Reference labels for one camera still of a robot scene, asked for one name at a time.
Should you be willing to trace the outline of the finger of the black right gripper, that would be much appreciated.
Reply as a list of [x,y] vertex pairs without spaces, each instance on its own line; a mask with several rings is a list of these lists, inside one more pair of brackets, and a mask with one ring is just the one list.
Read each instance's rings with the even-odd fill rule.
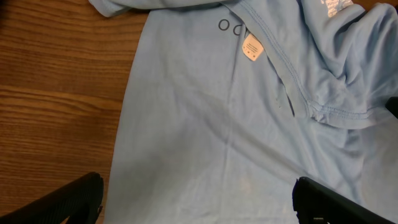
[[395,117],[398,118],[398,97],[392,96],[390,97],[386,104],[385,108]]

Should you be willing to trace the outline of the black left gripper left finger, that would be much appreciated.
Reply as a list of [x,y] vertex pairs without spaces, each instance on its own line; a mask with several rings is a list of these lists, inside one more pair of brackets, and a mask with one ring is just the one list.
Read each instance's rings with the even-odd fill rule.
[[103,208],[103,194],[103,178],[97,172],[90,172],[2,216],[1,223],[96,223]]

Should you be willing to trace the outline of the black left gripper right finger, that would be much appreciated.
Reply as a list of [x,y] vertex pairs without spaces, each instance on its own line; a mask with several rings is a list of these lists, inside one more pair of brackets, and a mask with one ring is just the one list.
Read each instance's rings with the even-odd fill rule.
[[308,177],[296,180],[292,202],[300,224],[394,224]]

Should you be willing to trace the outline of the light blue printed t-shirt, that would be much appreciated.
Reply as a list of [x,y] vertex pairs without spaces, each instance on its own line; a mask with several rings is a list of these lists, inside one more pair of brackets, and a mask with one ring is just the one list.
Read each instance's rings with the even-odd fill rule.
[[397,221],[397,11],[351,1],[93,1],[147,9],[105,223],[297,223],[310,177]]

